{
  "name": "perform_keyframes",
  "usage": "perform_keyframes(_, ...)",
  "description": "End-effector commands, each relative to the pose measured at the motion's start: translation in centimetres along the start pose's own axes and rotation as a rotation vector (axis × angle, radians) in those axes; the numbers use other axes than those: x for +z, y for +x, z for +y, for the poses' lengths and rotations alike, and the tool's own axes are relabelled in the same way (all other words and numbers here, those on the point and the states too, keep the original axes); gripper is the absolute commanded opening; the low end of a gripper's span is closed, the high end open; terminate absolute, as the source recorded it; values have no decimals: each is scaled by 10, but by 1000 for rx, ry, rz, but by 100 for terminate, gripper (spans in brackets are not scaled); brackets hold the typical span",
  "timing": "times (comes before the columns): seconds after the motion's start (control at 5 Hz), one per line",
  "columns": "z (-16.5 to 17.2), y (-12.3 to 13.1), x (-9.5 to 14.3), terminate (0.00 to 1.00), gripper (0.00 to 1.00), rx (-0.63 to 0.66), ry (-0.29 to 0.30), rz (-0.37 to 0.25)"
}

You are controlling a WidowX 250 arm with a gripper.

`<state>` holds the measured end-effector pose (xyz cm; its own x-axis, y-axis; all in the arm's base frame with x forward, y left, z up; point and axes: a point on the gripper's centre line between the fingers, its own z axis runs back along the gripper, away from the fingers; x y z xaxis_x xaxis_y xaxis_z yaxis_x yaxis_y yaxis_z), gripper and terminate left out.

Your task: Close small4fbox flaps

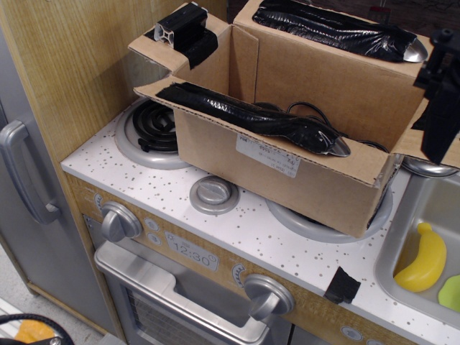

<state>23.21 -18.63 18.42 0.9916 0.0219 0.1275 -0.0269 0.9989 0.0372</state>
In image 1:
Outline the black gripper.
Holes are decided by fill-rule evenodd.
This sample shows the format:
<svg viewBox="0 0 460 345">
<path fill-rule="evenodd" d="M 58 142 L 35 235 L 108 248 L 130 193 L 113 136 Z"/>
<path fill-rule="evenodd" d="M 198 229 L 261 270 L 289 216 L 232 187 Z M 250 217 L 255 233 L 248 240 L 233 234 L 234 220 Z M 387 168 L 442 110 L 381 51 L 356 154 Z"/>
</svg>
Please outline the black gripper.
<svg viewBox="0 0 460 345">
<path fill-rule="evenodd" d="M 435 94 L 425 110 L 421 150 L 432 163 L 440 165 L 459 132 L 459 31 L 437 29 L 430 43 L 433 50 L 414 86 L 425 94 Z"/>
</svg>

